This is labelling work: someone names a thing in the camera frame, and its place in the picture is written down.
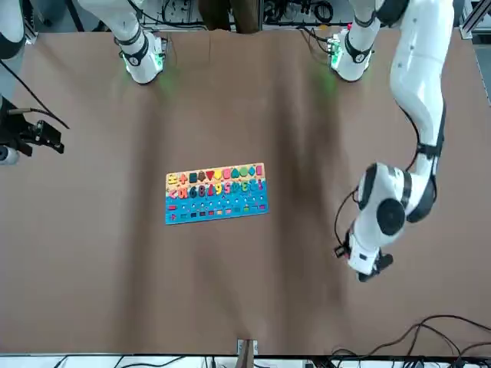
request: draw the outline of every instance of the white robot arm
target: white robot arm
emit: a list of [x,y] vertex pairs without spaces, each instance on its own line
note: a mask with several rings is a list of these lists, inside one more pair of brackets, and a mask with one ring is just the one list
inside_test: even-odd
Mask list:
[[166,40],[144,31],[135,9],[127,0],[79,0],[85,10],[98,17],[120,46],[126,69],[139,84],[151,82],[163,69]]
[[337,256],[347,256],[359,280],[366,281],[392,263],[381,248],[401,235],[406,221],[424,219],[436,199],[446,115],[441,74],[452,34],[453,4],[452,0],[350,2],[355,21],[350,31],[338,36],[331,67],[347,81],[359,79],[368,66],[380,22],[399,27],[390,90],[417,131],[413,172],[383,163],[369,166],[358,185],[361,211],[344,244],[336,248]]
[[[3,60],[13,58],[21,50],[24,42],[24,20],[20,1],[1,0],[0,61],[7,71],[13,73]],[[48,146],[58,153],[64,152],[61,133],[58,130],[44,120],[31,124],[24,118],[24,113],[35,110],[18,109],[0,94],[0,165],[16,164],[19,153],[31,156],[32,146]],[[54,117],[49,110],[44,113]]]

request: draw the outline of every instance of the black cable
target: black cable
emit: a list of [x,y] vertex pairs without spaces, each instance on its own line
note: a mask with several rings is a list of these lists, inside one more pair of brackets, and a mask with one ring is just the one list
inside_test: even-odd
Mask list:
[[[276,25],[278,27],[318,27],[320,25],[323,25],[322,23],[319,23],[317,21],[278,21],[278,22],[265,22],[267,25]],[[329,23],[328,25],[330,26],[339,26],[339,27],[346,27],[350,23],[338,21],[338,22],[332,22]]]
[[84,25],[82,24],[82,21],[80,20],[80,17],[78,16],[77,13],[77,8],[75,8],[75,5],[72,0],[65,0],[64,2],[67,6],[68,12],[70,13],[71,20],[74,21],[75,28],[77,29],[77,32],[84,32]]
[[326,44],[328,43],[327,38],[323,38],[321,36],[317,36],[317,34],[315,33],[315,31],[313,31],[313,30],[311,31],[305,25],[299,25],[297,27],[297,29],[301,29],[303,31],[306,31],[311,37],[315,38],[317,41],[324,42]]
[[465,317],[461,317],[461,316],[456,316],[455,314],[434,314],[434,315],[431,315],[431,316],[428,316],[428,317],[425,317],[421,322],[419,322],[418,324],[413,324],[411,327],[409,327],[409,329],[406,330],[406,332],[403,333],[403,335],[401,337],[399,337],[398,339],[394,340],[394,341],[391,341],[390,343],[383,343],[381,345],[379,345],[378,347],[375,347],[370,353],[368,354],[365,354],[363,356],[359,356],[355,353],[353,353],[352,351],[350,350],[347,350],[347,349],[337,349],[335,351],[332,352],[332,356],[334,356],[334,359],[336,358],[336,354],[340,353],[340,352],[348,352],[350,353],[351,355],[353,356],[349,356],[349,357],[340,357],[340,361],[338,363],[338,367],[341,365],[342,361],[344,360],[353,360],[353,359],[356,359],[356,360],[362,360],[362,359],[367,359],[369,357],[372,357],[377,351],[379,351],[380,349],[383,349],[385,347],[391,347],[393,345],[396,345],[400,342],[402,342],[403,340],[405,340],[405,338],[407,337],[407,335],[409,335],[409,333],[414,330],[415,328],[417,328],[415,334],[414,334],[414,338],[413,338],[413,341],[411,342],[411,345],[410,345],[410,349],[408,350],[407,352],[407,356],[406,356],[406,360],[405,360],[405,363],[403,365],[403,367],[407,367],[408,364],[410,364],[411,362],[410,361],[407,361],[407,358],[410,357],[410,354],[413,352],[413,349],[414,349],[414,345],[416,344],[416,340],[419,336],[419,332],[420,332],[420,329],[421,328],[426,328],[428,330],[432,330],[433,332],[435,332],[436,334],[438,334],[440,337],[442,337],[447,343],[451,344],[452,346],[454,346],[457,351],[459,352],[459,356],[457,357],[457,360],[461,359],[462,356],[465,354],[465,352],[467,352],[468,350],[471,350],[475,347],[481,347],[481,346],[487,346],[487,345],[491,345],[491,343],[488,343],[488,342],[485,342],[485,343],[475,343],[473,345],[469,345],[468,347],[466,347],[465,349],[463,350],[460,350],[459,347],[449,338],[447,337],[446,335],[444,335],[443,333],[439,332],[437,329],[435,329],[434,327],[431,327],[431,326],[428,326],[427,324],[425,324],[425,322],[429,321],[429,320],[434,320],[434,319],[440,319],[440,318],[451,318],[451,319],[456,319],[456,320],[461,320],[463,322],[467,322],[468,324],[472,324],[473,326],[475,327],[478,327],[480,329],[483,329],[487,332],[490,332],[491,333],[491,327],[488,327],[486,325],[483,325],[483,324],[479,324],[473,320],[470,320],[468,318],[465,318]]
[[163,21],[167,21],[166,10],[167,10],[167,6],[169,3],[170,3],[170,0],[166,0],[166,4],[162,6],[162,19],[163,19]]
[[270,1],[274,8],[273,10],[267,9],[265,14],[263,15],[263,20],[266,24],[276,23],[283,18],[283,15],[286,13],[286,9],[288,7],[288,0],[275,0]]
[[351,194],[351,199],[353,199],[353,202],[355,202],[357,205],[360,204],[360,201],[358,201],[354,196],[358,193],[358,188]]
[[161,31],[160,29],[150,27],[149,25],[140,25],[140,27],[143,28],[145,31],[150,31],[150,33],[156,33]]
[[39,100],[39,97],[36,96],[36,94],[31,90],[31,88],[28,87],[28,85],[16,74],[14,73],[14,71],[8,67],[8,65],[6,63],[3,62],[3,60],[0,60],[0,64],[7,70],[7,72],[9,72],[20,84],[22,84],[22,86],[26,89],[27,92],[30,93],[30,95],[38,102],[38,104],[40,104],[46,111],[44,113],[46,113],[49,117],[52,117],[53,119],[55,119],[56,121],[58,121],[63,127],[67,128],[67,129],[70,129],[70,127],[68,127],[68,125],[62,120],[60,119],[59,117],[57,117],[56,115],[54,115],[54,113],[49,110],[46,105],[41,101]]
[[[407,115],[407,119],[409,119],[411,125],[413,126],[413,129],[414,129],[414,134],[416,134],[416,143],[417,145],[419,146],[420,145],[420,132],[418,131],[418,129],[416,128],[416,124],[413,122],[413,120],[409,117],[409,115]],[[417,158],[417,149],[414,150],[414,156],[413,156],[413,159],[411,160],[411,162],[409,163],[409,165],[407,166],[406,170],[409,170],[411,167],[413,167],[414,163],[416,162],[416,158]]]
[[317,45],[319,46],[319,48],[320,48],[321,50],[323,50],[323,52],[325,52],[326,54],[329,54],[328,49],[327,49],[327,48],[324,48],[324,47],[321,45],[321,41],[319,40],[319,38],[317,38],[317,33],[315,33],[315,29],[311,29],[311,32],[312,32],[312,34],[314,35],[315,40],[317,41]]
[[[303,0],[288,0],[290,4],[302,5]],[[326,0],[318,0],[317,2],[310,2],[310,6],[321,4],[322,2],[327,2]]]
[[167,362],[167,363],[164,363],[164,364],[150,364],[150,363],[132,363],[132,364],[128,364],[126,366],[121,366],[120,368],[130,368],[131,366],[152,366],[154,368],[162,368],[164,366],[168,366],[174,362],[176,362],[177,360],[181,360],[181,359],[184,359],[185,356],[179,356],[177,357],[176,359],[172,359],[171,361]]
[[[166,54],[167,54],[167,48],[169,47],[169,44],[170,44],[170,47],[172,48],[172,50],[174,51],[174,57],[176,58],[175,61],[174,61],[174,66],[177,66],[177,50],[176,50],[176,46],[174,44],[174,41],[172,39],[172,35],[169,34],[169,39],[170,39],[170,42],[167,42],[167,45],[166,45]],[[209,39],[209,47],[211,48],[211,38]]]
[[[470,320],[468,318],[461,317],[461,316],[456,316],[455,314],[434,314],[432,316],[428,316],[428,317],[424,318],[420,322],[420,324],[424,324],[425,322],[427,322],[429,320],[436,320],[436,319],[440,319],[440,318],[450,318],[450,319],[454,319],[454,320],[461,320],[463,322],[467,322],[468,324],[472,324],[475,327],[478,327],[478,328],[480,328],[482,330],[486,330],[487,332],[490,332],[491,333],[491,327],[485,326],[483,324],[478,324],[477,322],[475,322],[473,320]],[[419,332],[420,332],[420,327],[418,327],[416,329],[416,333],[414,334],[414,338],[413,338],[413,341],[411,343],[411,348],[407,352],[407,355],[410,355],[413,352],[414,344],[416,343],[415,341],[417,339],[417,336],[418,336]]]
[[59,366],[66,360],[68,359],[69,355],[65,355],[61,360],[59,360],[53,368],[59,368]]
[[[326,8],[329,12],[329,16],[325,17],[319,13],[319,8]],[[330,2],[318,2],[314,7],[314,16],[323,24],[328,25],[330,21],[332,21],[332,17],[334,17],[334,9]]]
[[57,116],[55,116],[53,113],[49,113],[48,111],[44,111],[41,109],[34,109],[34,108],[26,108],[26,109],[14,109],[14,110],[9,110],[7,112],[9,115],[18,115],[18,114],[24,114],[24,113],[42,113],[43,115],[46,115],[47,117],[50,117],[51,119],[55,119],[61,124],[64,124],[61,120],[58,119]]
[[120,357],[120,359],[117,361],[117,363],[116,363],[116,365],[114,366],[114,368],[117,368],[117,366],[119,366],[119,365],[120,365],[121,361],[122,361],[122,360],[123,360],[125,357],[126,357],[126,355],[122,355],[122,356]]
[[202,28],[206,29],[206,27],[203,25],[202,22],[200,21],[193,21],[190,23],[175,23],[175,22],[170,22],[170,21],[159,21],[158,19],[148,15],[146,12],[144,12],[142,9],[138,8],[134,2],[131,0],[127,0],[128,4],[130,4],[131,8],[134,9],[137,13],[141,13],[142,15],[145,15],[145,17],[151,19],[152,21],[155,21],[156,25],[169,25],[170,27],[175,27],[175,28],[184,28],[184,29],[190,29],[190,28]]
[[416,359],[405,360],[402,368],[417,368],[418,364],[425,366],[426,363],[438,364],[437,362],[429,361],[425,356],[419,356]]
[[319,63],[320,65],[329,66],[327,60],[324,61],[324,60],[319,59],[319,55],[317,55],[314,52],[314,48],[312,47],[312,45],[310,43],[311,33],[310,32],[308,33],[308,38],[307,38],[307,37],[305,37],[304,29],[303,28],[301,28],[299,31],[300,31],[300,35],[302,36],[302,38],[304,39],[305,43],[307,44],[308,51],[310,52],[310,55],[312,56],[312,58],[314,59],[314,61],[317,62],[317,63]]
[[349,194],[343,199],[343,202],[341,205],[338,207],[338,211],[336,212],[336,217],[334,217],[334,234],[336,235],[336,239],[338,240],[339,245],[343,245],[341,239],[339,238],[338,234],[338,220],[339,220],[339,215],[341,214],[341,210],[343,209],[344,205],[346,204],[346,201],[349,200],[350,197],[352,197],[356,191],[358,191],[358,186],[353,189]]
[[454,367],[457,364],[457,362],[459,362],[462,359],[463,355],[467,353],[469,350],[474,349],[476,347],[486,347],[486,346],[491,346],[491,342],[485,341],[483,343],[473,343],[472,345],[469,345],[468,347],[462,350],[462,353],[460,353],[457,359],[455,359],[455,361],[449,365],[449,368]]
[[[367,359],[367,358],[369,358],[369,357],[372,357],[372,356],[373,356],[373,355],[374,355],[374,354],[375,354],[377,351],[379,351],[379,350],[381,350],[381,349],[383,349],[383,348],[385,348],[385,347],[392,347],[393,345],[397,345],[397,344],[401,343],[402,341],[404,341],[404,340],[406,339],[406,337],[407,337],[407,336],[410,334],[410,332],[411,332],[412,330],[414,330],[415,328],[417,328],[417,327],[418,327],[418,328],[421,328],[421,327],[423,327],[423,328],[427,328],[428,330],[432,330],[433,332],[435,332],[435,330],[436,330],[436,329],[434,329],[433,327],[431,327],[431,326],[427,326],[426,324],[424,324],[424,320],[423,320],[423,321],[419,322],[418,324],[413,324],[411,327],[409,327],[409,328],[408,328],[408,329],[407,329],[407,330],[406,330],[406,331],[403,333],[403,335],[402,335],[401,337],[397,338],[396,340],[391,341],[391,342],[389,342],[389,343],[382,343],[381,345],[379,345],[379,346],[375,347],[375,348],[374,348],[374,349],[373,349],[373,350],[372,350],[370,353],[367,353],[367,354],[362,355],[362,356],[357,355],[357,354],[354,354],[354,356],[353,356],[353,357],[351,357],[351,356],[344,357],[344,358],[343,358],[343,357],[341,357],[341,361],[343,361],[343,360],[353,360],[353,359],[356,359],[356,360],[362,360],[362,359]],[[439,332],[439,331],[437,332],[437,334],[438,334],[440,337],[442,337],[443,339],[445,339],[445,340],[447,340],[447,339],[448,339],[448,341],[452,341],[450,338],[448,338],[447,336],[443,335],[443,333],[441,333],[441,332]],[[341,352],[341,351],[349,351],[349,350],[346,350],[346,349],[337,349],[337,350],[335,350],[335,351],[332,353],[332,355],[333,355],[333,356],[335,356],[335,355],[336,355],[338,352]]]
[[437,198],[438,198],[437,178],[433,174],[434,173],[434,171],[433,171],[434,165],[435,165],[435,159],[433,158],[433,162],[431,163],[431,174],[430,174],[430,181],[431,181],[431,184],[433,185],[433,203],[435,203],[437,201]]

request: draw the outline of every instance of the colorful puzzle piece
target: colorful puzzle piece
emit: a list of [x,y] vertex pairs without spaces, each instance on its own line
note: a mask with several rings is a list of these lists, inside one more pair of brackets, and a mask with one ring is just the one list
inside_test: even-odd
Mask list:
[[265,214],[266,187],[262,163],[169,173],[166,224]]

